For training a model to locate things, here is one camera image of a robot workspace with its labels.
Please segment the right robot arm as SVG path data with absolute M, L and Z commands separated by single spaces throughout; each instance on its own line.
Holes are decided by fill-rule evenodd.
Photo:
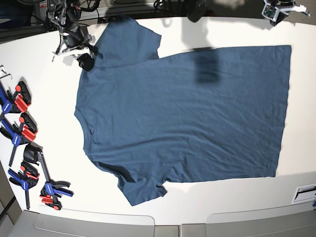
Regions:
M 71 56 L 78 61 L 79 66 L 90 71 L 99 55 L 97 47 L 93 46 L 93 37 L 87 28 L 79 24 L 82 12 L 93 12 L 99 7 L 99 1 L 87 7 L 81 7 L 79 0 L 49 0 L 47 2 L 46 18 L 51 26 L 58 30 L 60 42 L 53 52 L 55 56 Z

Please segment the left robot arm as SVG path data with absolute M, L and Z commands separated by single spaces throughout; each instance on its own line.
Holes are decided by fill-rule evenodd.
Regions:
M 302 4 L 297 4 L 295 0 L 273 0 L 271 5 L 276 8 L 276 19 L 270 20 L 270 24 L 275 27 L 278 23 L 287 18 L 291 12 L 302 13 L 309 18 L 311 13 L 307 10 L 307 7 Z

